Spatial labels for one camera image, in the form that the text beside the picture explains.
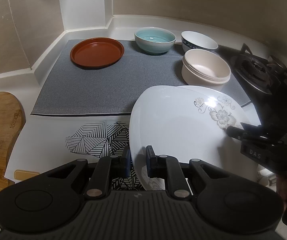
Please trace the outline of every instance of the gray mat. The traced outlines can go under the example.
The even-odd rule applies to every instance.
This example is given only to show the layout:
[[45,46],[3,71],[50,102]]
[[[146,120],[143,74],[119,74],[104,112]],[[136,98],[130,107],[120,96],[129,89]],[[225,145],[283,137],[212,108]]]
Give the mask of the gray mat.
[[[102,69],[82,69],[70,61],[70,51],[82,40],[70,40],[53,66],[32,114],[100,115],[130,113],[144,90],[156,85],[186,85],[181,76],[181,45],[160,56],[145,54],[134,41],[120,41],[123,57]],[[250,100],[231,75],[221,92],[239,105]]]

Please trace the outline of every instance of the terracotta saucer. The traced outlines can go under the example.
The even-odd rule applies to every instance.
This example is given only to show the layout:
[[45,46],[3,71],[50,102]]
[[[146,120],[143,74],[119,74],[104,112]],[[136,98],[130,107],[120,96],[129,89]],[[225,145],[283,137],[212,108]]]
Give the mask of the terracotta saucer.
[[102,68],[116,63],[125,52],[114,39],[92,38],[78,43],[70,52],[73,63],[83,67]]

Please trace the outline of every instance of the white plate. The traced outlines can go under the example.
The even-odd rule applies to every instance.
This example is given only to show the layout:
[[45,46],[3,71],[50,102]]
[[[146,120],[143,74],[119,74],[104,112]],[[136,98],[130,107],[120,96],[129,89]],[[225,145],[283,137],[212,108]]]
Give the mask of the white plate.
[[198,158],[255,181],[257,164],[240,153],[240,141],[224,130],[228,125],[241,128],[240,122],[249,123],[242,108],[215,90],[208,96],[179,87],[148,88],[133,107],[129,127],[131,157],[141,184],[146,190],[165,188],[162,179],[147,176],[147,145],[156,155],[183,163]]

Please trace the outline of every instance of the black and white line pattern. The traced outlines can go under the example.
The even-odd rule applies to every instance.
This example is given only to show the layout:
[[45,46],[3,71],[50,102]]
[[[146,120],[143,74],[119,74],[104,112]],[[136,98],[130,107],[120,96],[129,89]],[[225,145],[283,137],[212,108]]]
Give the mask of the black and white line pattern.
[[[92,155],[98,158],[110,155],[121,156],[129,145],[129,124],[122,122],[87,123],[72,136],[66,138],[66,147],[76,154]],[[131,163],[130,177],[114,179],[112,189],[143,190]]]

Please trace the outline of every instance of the placemat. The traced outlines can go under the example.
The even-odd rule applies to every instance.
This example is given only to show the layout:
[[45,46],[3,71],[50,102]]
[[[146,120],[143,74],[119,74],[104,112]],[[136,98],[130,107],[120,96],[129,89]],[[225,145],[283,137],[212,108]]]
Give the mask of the placemat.
[[[43,85],[32,114],[37,115],[116,115],[130,114],[134,103],[149,87],[186,85],[181,76],[180,44],[166,54],[152,56],[141,50],[135,41],[120,42],[123,57],[102,69],[82,69],[70,60],[70,51],[82,40],[69,40]],[[250,101],[236,78],[221,92],[239,105]]]

